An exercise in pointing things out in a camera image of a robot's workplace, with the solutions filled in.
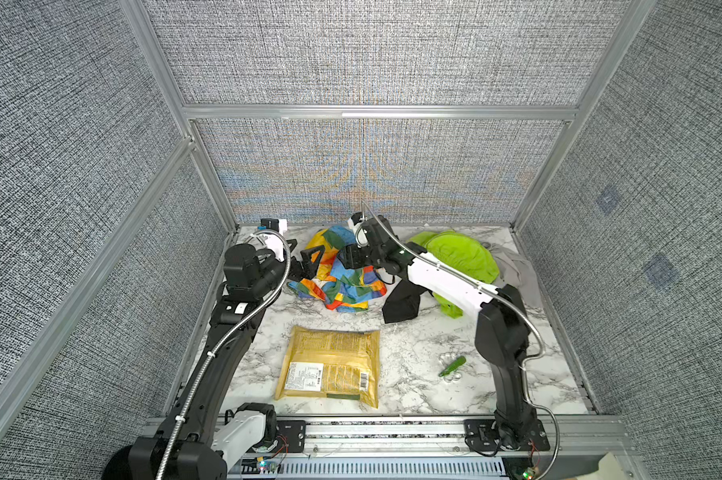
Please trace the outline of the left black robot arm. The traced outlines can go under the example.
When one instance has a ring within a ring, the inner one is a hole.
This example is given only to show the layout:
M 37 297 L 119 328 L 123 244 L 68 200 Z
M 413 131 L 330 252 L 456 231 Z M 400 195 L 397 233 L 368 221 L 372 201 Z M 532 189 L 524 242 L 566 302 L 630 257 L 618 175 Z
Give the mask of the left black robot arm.
M 253 449 L 277 445 L 271 404 L 246 403 L 223 425 L 218 416 L 266 310 L 304 271 L 309 256 L 293 257 L 296 245 L 265 229 L 226 250 L 207 340 L 185 389 L 154 434 L 113 455 L 104 478 L 224 479 Z

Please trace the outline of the multicolour zippered cloth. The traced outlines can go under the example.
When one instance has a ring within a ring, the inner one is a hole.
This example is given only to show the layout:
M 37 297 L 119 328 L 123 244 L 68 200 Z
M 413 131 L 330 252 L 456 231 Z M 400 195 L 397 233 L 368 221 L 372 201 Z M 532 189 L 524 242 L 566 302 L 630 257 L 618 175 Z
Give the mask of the multicolour zippered cloth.
M 318 259 L 316 275 L 312 279 L 290 280 L 287 285 L 301 298 L 320 300 L 328 310 L 342 313 L 365 311 L 370 301 L 387 294 L 386 284 L 371 266 L 346 268 L 339 259 L 346 246 L 355 246 L 354 234 L 344 226 L 335 225 L 316 233 L 307 249 L 323 247 L 324 252 L 310 256 Z

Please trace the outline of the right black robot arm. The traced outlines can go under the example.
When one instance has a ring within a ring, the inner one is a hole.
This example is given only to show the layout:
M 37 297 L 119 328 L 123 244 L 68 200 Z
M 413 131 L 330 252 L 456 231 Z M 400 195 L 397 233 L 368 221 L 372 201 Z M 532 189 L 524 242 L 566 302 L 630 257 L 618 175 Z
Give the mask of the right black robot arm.
M 387 219 L 357 212 L 348 220 L 355 243 L 339 258 L 347 268 L 372 266 L 423 287 L 456 305 L 476 321 L 475 347 L 491 365 L 496 388 L 494 413 L 502 446 L 518 449 L 531 441 L 538 420 L 525 366 L 530 338 L 545 354 L 539 330 L 529 320 L 518 290 L 481 282 L 440 261 L 425 248 L 401 241 Z

